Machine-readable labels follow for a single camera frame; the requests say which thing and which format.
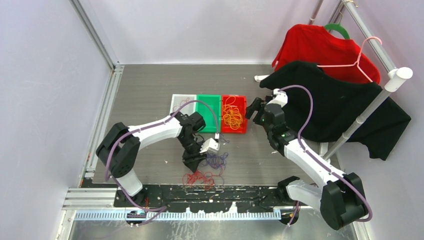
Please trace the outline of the red plastic bin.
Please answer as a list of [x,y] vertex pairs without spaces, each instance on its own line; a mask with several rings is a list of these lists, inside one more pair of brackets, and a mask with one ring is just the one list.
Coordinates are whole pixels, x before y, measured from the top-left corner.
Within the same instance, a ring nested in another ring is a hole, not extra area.
[[222,133],[245,134],[247,120],[245,118],[247,99],[244,95],[221,96],[221,127]]

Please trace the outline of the green plastic bin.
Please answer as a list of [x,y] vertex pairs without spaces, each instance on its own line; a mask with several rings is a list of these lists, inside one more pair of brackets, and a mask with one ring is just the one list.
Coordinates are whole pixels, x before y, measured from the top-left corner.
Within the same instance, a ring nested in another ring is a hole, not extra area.
[[202,103],[196,104],[195,111],[202,115],[206,126],[200,131],[201,133],[216,133],[221,132],[221,107],[222,97],[221,95],[213,94],[198,94],[197,100],[207,104],[214,112],[218,124],[215,122],[215,118],[211,110]]

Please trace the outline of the white plastic bin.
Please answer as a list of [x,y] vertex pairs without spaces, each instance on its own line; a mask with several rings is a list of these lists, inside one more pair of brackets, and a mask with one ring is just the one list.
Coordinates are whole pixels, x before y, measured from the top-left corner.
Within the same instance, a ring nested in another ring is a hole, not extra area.
[[[169,114],[171,115],[176,110],[178,110],[182,105],[189,101],[197,100],[196,94],[173,94],[171,97],[171,104]],[[197,103],[189,103],[187,104],[180,112],[182,114],[191,115],[196,110]]]

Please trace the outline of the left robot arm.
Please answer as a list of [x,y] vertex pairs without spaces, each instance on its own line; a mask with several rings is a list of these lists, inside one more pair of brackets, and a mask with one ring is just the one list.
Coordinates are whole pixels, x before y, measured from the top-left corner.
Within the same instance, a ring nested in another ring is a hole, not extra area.
[[196,133],[205,126],[205,120],[198,112],[187,115],[179,111],[142,125],[126,126],[118,122],[106,134],[95,154],[125,190],[126,200],[138,207],[147,196],[134,171],[138,152],[162,140],[176,138],[184,149],[182,162],[196,172],[200,162],[206,159],[207,152],[216,152],[220,147],[214,138],[204,140],[196,137]]

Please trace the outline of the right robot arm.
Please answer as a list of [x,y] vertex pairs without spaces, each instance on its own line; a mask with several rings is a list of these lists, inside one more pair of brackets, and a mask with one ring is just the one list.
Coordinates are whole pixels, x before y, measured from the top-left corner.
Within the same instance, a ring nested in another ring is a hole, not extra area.
[[301,202],[318,211],[329,227],[339,230],[355,221],[370,217],[361,178],[333,167],[307,146],[285,121],[283,102],[255,98],[246,107],[245,117],[262,126],[269,145],[300,167],[315,183],[312,186],[297,176],[278,183],[277,198],[283,205]]

